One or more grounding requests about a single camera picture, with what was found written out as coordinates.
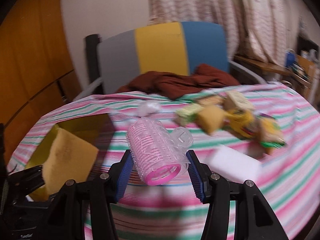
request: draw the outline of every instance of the red-brown cloth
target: red-brown cloth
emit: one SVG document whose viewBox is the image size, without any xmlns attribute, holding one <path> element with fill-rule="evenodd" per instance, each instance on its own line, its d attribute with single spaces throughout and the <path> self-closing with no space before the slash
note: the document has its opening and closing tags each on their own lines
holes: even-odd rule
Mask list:
<svg viewBox="0 0 320 240">
<path fill-rule="evenodd" d="M 203 89 L 238 85 L 240 83 L 229 73 L 201 64 L 191 76 L 170 72 L 146 72 L 134 78 L 129 84 L 120 87 L 116 93 L 142 91 L 147 94 L 157 93 L 176 100 L 185 94 L 198 93 Z"/>
</svg>

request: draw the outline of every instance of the metal pin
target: metal pin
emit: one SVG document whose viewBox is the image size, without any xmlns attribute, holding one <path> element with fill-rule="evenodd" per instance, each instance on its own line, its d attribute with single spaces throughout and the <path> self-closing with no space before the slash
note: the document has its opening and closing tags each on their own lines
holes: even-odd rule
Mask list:
<svg viewBox="0 0 320 240">
<path fill-rule="evenodd" d="M 211 179 L 218 180 L 218 179 L 220 179 L 220 175 L 217 173 L 213 173 L 213 174 L 211 174 Z"/>
<path fill-rule="evenodd" d="M 68 179 L 68 180 L 66 181 L 66 185 L 67 185 L 67 186 L 72 186 L 74 183 L 75 183 L 75 181 L 74 181 L 73 179 Z"/>
<path fill-rule="evenodd" d="M 252 180 L 247 180 L 245 182 L 249 187 L 253 187 L 254 186 L 254 182 Z"/>
<path fill-rule="evenodd" d="M 101 178 L 101 179 L 107 179 L 107 178 L 109 178 L 109 174 L 108 174 L 108 173 L 102 173 L 102 174 L 100 175 L 100 178 Z"/>
</svg>

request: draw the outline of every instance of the chair backrest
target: chair backrest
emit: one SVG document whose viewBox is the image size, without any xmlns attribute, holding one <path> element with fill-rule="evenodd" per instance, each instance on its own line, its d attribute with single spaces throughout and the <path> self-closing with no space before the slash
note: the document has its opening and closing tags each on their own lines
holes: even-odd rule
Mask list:
<svg viewBox="0 0 320 240">
<path fill-rule="evenodd" d="M 189 75 L 201 63 L 229 72 L 222 26 L 206 22 L 151 25 L 104 40 L 98 58 L 106 94 L 147 71 Z"/>
</svg>

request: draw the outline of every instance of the curtain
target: curtain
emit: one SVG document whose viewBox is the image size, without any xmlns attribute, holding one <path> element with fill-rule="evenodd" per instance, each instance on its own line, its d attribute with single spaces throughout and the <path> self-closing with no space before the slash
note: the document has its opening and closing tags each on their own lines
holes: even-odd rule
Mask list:
<svg viewBox="0 0 320 240">
<path fill-rule="evenodd" d="M 150 22 L 206 21 L 223 26 L 228 57 L 284 65 L 283 0 L 150 0 Z"/>
</svg>

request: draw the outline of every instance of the striped tablecloth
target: striped tablecloth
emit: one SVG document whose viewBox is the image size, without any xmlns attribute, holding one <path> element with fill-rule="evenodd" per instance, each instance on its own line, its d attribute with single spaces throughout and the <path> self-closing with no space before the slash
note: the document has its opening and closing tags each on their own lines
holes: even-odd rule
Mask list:
<svg viewBox="0 0 320 240">
<path fill-rule="evenodd" d="M 137 119 L 136 109 L 144 100 L 155 99 L 161 103 L 161 112 L 154 114 L 153 118 L 160 120 L 170 131 L 177 127 L 172 121 L 174 112 L 190 99 L 217 93 L 225 95 L 225 91 L 233 89 L 244 93 L 260 112 L 275 117 L 284 132 L 288 145 L 277 149 L 272 156 L 261 157 L 263 172 L 256 184 L 275 211 L 289 239 L 293 239 L 319 205 L 320 115 L 304 98 L 283 85 L 204 90 L 185 95 L 177 101 L 142 92 L 90 96 L 43 116 L 15 150 L 8 169 L 13 169 L 17 164 L 17 170 L 22 170 L 55 123 L 80 116 L 111 113 L 116 133 L 108 151 L 99 153 L 92 173 L 106 171 L 121 159 L 128 148 L 126 131 L 128 125 Z M 219 130 L 209 137 L 195 124 L 190 124 L 188 128 L 194 138 L 191 149 L 204 163 L 219 144 L 251 156 L 259 156 L 263 152 L 257 143 L 239 140 L 227 131 Z M 188 173 L 167 185 L 149 187 L 133 171 L 124 197 L 112 209 L 120 239 L 196 240 L 201 237 L 208 205 L 202 205 L 196 198 Z M 234 232 L 234 202 L 231 202 L 230 210 L 229 240 L 233 239 Z M 89 218 L 85 235 L 87 239 L 92 239 Z"/>
</svg>

